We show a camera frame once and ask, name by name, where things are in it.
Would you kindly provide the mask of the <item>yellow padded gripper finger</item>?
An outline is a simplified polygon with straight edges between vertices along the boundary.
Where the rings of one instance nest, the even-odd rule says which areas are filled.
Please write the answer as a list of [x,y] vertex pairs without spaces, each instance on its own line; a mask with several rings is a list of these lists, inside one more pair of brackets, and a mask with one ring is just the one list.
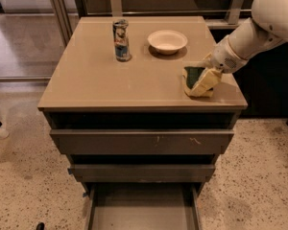
[[221,71],[215,68],[205,68],[192,87],[190,95],[193,97],[211,97],[213,87],[221,81],[221,78]]
[[213,57],[212,54],[209,53],[208,55],[206,55],[202,60],[200,60],[197,64],[197,67],[202,67],[202,68],[213,68],[214,64],[213,64]]

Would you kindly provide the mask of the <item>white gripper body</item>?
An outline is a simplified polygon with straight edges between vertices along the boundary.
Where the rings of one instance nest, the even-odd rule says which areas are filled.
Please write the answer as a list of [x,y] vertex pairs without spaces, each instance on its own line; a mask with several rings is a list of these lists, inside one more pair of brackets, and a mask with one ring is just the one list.
[[224,74],[232,74],[248,62],[239,57],[229,44],[229,36],[225,36],[214,48],[210,57],[214,68],[222,71]]

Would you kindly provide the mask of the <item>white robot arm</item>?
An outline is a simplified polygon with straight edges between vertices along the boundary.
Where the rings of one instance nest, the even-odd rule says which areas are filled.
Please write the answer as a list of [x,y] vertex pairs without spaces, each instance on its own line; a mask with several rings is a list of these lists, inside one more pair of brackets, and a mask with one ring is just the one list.
[[187,93],[202,97],[217,85],[223,74],[244,67],[257,54],[288,42],[288,0],[253,0],[252,17],[226,35],[197,66],[199,79]]

